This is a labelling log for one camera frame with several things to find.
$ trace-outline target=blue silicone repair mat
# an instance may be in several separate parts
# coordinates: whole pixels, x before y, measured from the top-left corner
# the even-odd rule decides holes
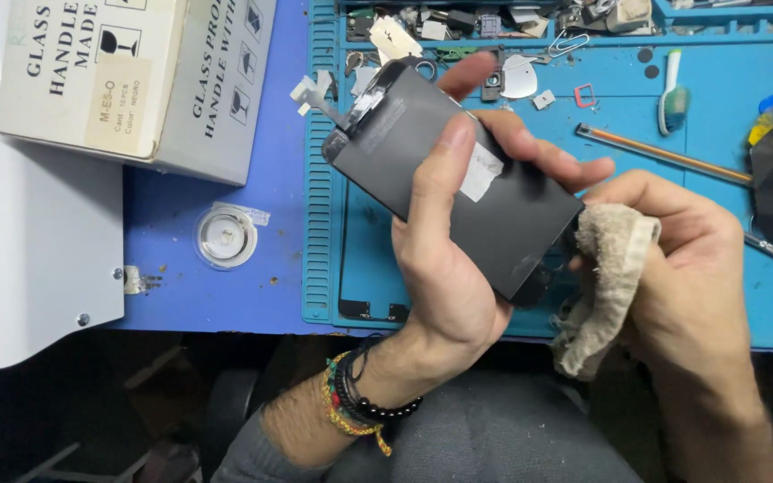
[[[356,78],[344,76],[348,51],[370,51],[369,43],[345,38],[345,18],[335,18],[332,0],[311,0],[309,71],[328,70],[338,81],[338,107],[353,102],[349,91]],[[340,5],[343,10],[352,8]],[[672,151],[743,169],[745,141],[757,118],[757,104],[773,93],[773,7],[672,10],[666,0],[654,5],[654,20],[662,35],[592,38],[588,45],[549,64],[535,64],[541,93],[550,89],[556,101],[539,111],[529,99],[482,103],[478,91],[463,104],[498,108],[508,104],[536,137],[548,139],[578,159],[610,156],[617,172],[647,169],[714,199],[748,226],[751,218],[746,189],[713,178],[630,154],[574,135],[581,122],[655,144]],[[436,47],[504,45],[513,53],[544,51],[553,41],[553,22],[545,38],[471,38],[425,40],[424,56]],[[653,55],[637,59],[641,48]],[[679,84],[692,92],[686,127],[661,137],[657,102],[663,91],[667,53],[682,49]],[[660,75],[648,78],[655,66]],[[591,83],[596,104],[580,108],[574,88]],[[324,162],[320,146],[333,124],[320,114],[306,122],[306,240],[304,243],[303,318],[335,326],[397,328],[410,300],[392,256],[390,214],[358,187]],[[746,299],[754,347],[773,349],[773,258],[746,250]],[[564,275],[539,307],[516,312],[507,335],[550,338],[549,323],[564,297],[574,293],[574,281]]]

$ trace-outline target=white box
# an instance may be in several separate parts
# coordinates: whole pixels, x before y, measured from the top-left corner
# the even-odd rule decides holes
[[[276,0],[12,0],[0,132],[246,183]]]

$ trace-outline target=left hand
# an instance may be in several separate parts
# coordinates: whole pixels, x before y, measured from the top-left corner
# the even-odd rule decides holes
[[[478,53],[458,62],[437,83],[463,100],[495,70],[494,58]],[[532,137],[516,114],[502,110],[472,112],[511,158],[530,161],[578,192],[613,174],[609,158],[579,163],[553,144]],[[469,368],[494,344],[512,315],[485,276],[449,239],[454,196],[467,173],[475,144],[473,123],[453,117],[441,139],[414,174],[407,223],[392,220],[392,247],[413,300],[411,315],[399,332],[424,358],[421,376],[445,380]]]

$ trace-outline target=cloth rag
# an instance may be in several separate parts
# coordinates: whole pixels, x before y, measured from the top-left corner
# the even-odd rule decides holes
[[[552,317],[562,329],[551,344],[556,370],[582,381],[595,378],[622,330],[646,253],[659,236],[658,218],[622,204],[590,205],[581,213],[577,248],[597,265],[581,276],[580,299]]]

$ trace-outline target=hand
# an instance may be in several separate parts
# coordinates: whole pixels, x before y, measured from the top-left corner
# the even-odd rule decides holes
[[[662,384],[702,397],[725,416],[761,411],[739,220],[710,199],[638,170],[596,186],[583,200],[622,203],[660,218],[659,245],[647,255],[631,305],[637,334],[630,349]]]
[[[438,86],[460,101],[495,69],[486,53],[473,55],[445,73]],[[535,139],[517,115],[474,111],[515,160],[534,162],[571,192],[581,191],[613,173],[613,161],[579,163],[551,143]],[[453,117],[416,170],[407,223],[393,218],[392,246],[413,300],[401,337],[423,344],[427,375],[447,379],[467,369],[496,342],[512,308],[497,298],[482,272],[449,239],[454,196],[467,172],[475,143],[468,116]]]

